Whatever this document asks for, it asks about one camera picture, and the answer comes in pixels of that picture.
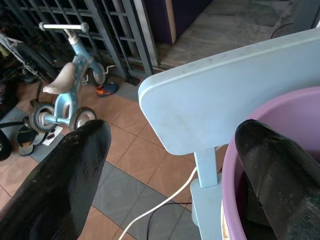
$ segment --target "gray floor tile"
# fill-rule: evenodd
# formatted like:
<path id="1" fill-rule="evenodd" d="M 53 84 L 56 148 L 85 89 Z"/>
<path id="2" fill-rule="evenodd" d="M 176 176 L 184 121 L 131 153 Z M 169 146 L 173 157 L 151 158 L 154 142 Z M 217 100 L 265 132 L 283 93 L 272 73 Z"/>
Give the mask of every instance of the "gray floor tile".
<path id="1" fill-rule="evenodd" d="M 138 89 L 139 85 L 134 86 L 130 83 L 123 82 L 116 94 L 126 99 L 130 99 L 131 101 L 138 102 Z"/>
<path id="2" fill-rule="evenodd" d="M 10 122 L 21 122 L 22 119 L 28 114 L 21 109 L 14 107 L 10 112 L 8 112 L 1 120 L 0 123 L 10 123 Z M 2 128 L 1 130 L 10 140 L 11 144 L 17 145 L 17 135 L 21 126 L 10 126 Z"/>
<path id="3" fill-rule="evenodd" d="M 127 227 L 127 225 L 136 217 L 155 207 L 162 201 L 164 201 L 167 197 L 163 196 L 159 192 L 153 190 L 150 187 L 146 187 L 141 196 L 138 198 L 136 203 L 134 204 L 132 210 L 125 218 L 123 224 L 121 225 L 123 228 Z M 174 230 L 175 225 L 177 224 L 184 208 L 179 204 L 166 205 L 153 215 L 152 220 L 150 222 L 150 232 L 149 239 L 151 240 L 167 240 L 169 239 L 172 231 Z M 147 234 L 147 226 L 150 215 L 147 215 L 137 221 L 130 229 L 129 233 L 135 237 L 137 240 L 145 240 Z"/>
<path id="4" fill-rule="evenodd" d="M 92 204 L 120 225 L 145 187 L 142 182 L 114 167 L 96 192 Z"/>
<path id="5" fill-rule="evenodd" d="M 63 137 L 63 135 L 59 134 L 49 146 L 43 144 L 34 146 L 33 153 L 30 156 L 40 163 L 57 146 Z"/>
<path id="6" fill-rule="evenodd" d="M 113 166 L 112 164 L 110 164 L 110 163 L 108 163 L 106 161 L 104 162 L 104 166 L 103 166 L 103 169 L 102 169 L 100 181 L 99 181 L 99 184 L 98 184 L 98 189 L 104 183 L 104 181 L 107 179 L 107 177 L 110 175 L 110 173 L 112 172 L 112 170 L 114 168 L 115 168 L 115 166 Z"/>
<path id="7" fill-rule="evenodd" d="M 212 239 L 221 239 L 221 236 L 212 236 Z M 192 221 L 191 211 L 188 209 L 183 211 L 170 240 L 201 240 L 199 228 Z"/>

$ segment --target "metal gate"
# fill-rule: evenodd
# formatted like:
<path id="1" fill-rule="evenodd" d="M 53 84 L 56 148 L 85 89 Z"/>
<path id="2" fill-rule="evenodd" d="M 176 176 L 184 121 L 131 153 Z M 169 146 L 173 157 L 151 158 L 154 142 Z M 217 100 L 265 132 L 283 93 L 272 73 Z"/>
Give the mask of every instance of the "metal gate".
<path id="1" fill-rule="evenodd" d="M 133 0 L 3 0 L 7 17 L 0 25 L 14 28 L 30 43 L 41 36 L 51 46 L 71 50 L 63 30 L 41 31 L 46 24 L 87 22 L 89 33 L 77 32 L 84 45 L 103 64 L 115 64 L 115 74 L 146 78 L 152 65 Z"/>

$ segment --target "stroller wheel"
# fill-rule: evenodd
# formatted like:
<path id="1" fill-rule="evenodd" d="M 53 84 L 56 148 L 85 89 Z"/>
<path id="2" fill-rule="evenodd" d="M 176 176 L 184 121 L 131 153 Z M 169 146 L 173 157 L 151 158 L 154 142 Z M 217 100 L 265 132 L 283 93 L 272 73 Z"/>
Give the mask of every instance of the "stroller wheel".
<path id="1" fill-rule="evenodd" d="M 0 161 L 6 160 L 11 155 L 11 152 L 10 142 L 4 132 L 0 130 Z"/>

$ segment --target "light blue balance bike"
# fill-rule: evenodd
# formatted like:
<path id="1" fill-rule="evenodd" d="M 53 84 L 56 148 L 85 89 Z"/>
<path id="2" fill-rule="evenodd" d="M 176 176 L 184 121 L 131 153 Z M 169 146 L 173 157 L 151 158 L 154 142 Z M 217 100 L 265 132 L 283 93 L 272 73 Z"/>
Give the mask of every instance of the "light blue balance bike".
<path id="1" fill-rule="evenodd" d="M 85 49 L 75 32 L 69 30 L 82 30 L 87 33 L 89 25 L 83 22 L 81 25 L 70 24 L 39 24 L 41 30 L 63 29 L 71 44 L 75 56 L 72 62 L 67 63 L 49 85 L 43 88 L 43 92 L 58 95 L 55 105 L 50 102 L 40 102 L 33 108 L 29 116 L 29 122 L 33 129 L 40 132 L 50 132 L 58 124 L 66 124 L 73 131 L 87 121 L 96 119 L 95 112 L 88 107 L 78 108 L 78 90 L 88 68 L 93 70 L 93 78 L 97 84 L 105 82 L 103 66 L 94 60 L 94 57 Z"/>

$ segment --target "black cable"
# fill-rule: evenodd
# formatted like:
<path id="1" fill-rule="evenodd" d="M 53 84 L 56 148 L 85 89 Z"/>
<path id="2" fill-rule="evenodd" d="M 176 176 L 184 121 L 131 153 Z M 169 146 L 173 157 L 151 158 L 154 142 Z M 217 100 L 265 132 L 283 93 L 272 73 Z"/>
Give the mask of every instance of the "black cable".
<path id="1" fill-rule="evenodd" d="M 169 203 L 165 203 L 163 204 L 161 207 L 157 208 L 156 210 L 154 210 L 152 213 L 151 213 L 151 216 L 149 218 L 149 221 L 148 221 L 148 226 L 146 228 L 146 240 L 149 240 L 149 231 L 150 231 L 150 223 L 151 223 L 151 219 L 152 219 L 152 216 L 156 213 L 156 211 L 160 208 L 162 208 L 163 206 L 165 205 L 172 205 L 172 204 L 192 204 L 192 202 L 169 202 Z"/>
<path id="2" fill-rule="evenodd" d="M 24 125 L 24 123 L 22 121 L 0 123 L 0 129 L 19 125 Z"/>
<path id="3" fill-rule="evenodd" d="M 35 99 L 36 99 L 38 102 L 39 102 L 39 97 L 40 97 L 42 85 L 43 85 L 43 82 L 42 82 L 42 80 L 40 79 L 40 80 L 39 80 L 39 86 L 38 86 L 38 89 L 36 90 L 36 96 L 35 96 Z"/>
<path id="4" fill-rule="evenodd" d="M 282 28 L 285 27 L 285 26 L 291 25 L 291 24 L 294 24 L 294 23 L 293 23 L 293 22 L 290 22 L 290 23 L 287 23 L 287 24 L 284 24 L 284 25 L 278 27 L 276 30 L 273 31 L 273 33 L 271 34 L 270 39 L 273 39 L 273 38 L 274 38 L 274 35 L 275 35 L 275 33 L 276 33 L 278 30 L 282 29 Z"/>

